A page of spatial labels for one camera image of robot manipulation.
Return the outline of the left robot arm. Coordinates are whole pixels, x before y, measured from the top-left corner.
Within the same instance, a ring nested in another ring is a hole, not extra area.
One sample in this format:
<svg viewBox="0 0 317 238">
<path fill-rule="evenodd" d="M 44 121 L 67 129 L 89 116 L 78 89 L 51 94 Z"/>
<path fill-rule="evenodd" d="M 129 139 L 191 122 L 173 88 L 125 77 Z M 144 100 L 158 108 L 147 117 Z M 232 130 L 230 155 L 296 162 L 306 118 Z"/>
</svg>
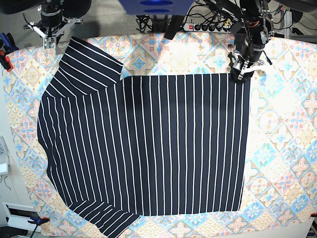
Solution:
<svg viewBox="0 0 317 238">
<path fill-rule="evenodd" d="M 239 10 L 246 37 L 240 50 L 233 50 L 231 76 L 236 83 L 245 83 L 263 65 L 260 60 L 265 45 L 274 35 L 274 23 L 266 0 L 241 0 Z"/>
</svg>

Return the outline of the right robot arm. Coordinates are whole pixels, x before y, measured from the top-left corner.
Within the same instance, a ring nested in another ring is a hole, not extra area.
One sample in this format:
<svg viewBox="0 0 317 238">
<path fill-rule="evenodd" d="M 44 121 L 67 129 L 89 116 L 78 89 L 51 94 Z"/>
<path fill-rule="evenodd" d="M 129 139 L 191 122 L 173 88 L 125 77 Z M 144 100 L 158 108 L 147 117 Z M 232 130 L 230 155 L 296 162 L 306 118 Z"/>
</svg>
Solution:
<svg viewBox="0 0 317 238">
<path fill-rule="evenodd" d="M 43 39 L 44 49 L 53 49 L 68 28 L 83 22 L 90 6 L 90 0 L 46 0 L 38 7 L 41 20 L 35 23 L 23 17 L 23 28 L 36 32 Z"/>
</svg>

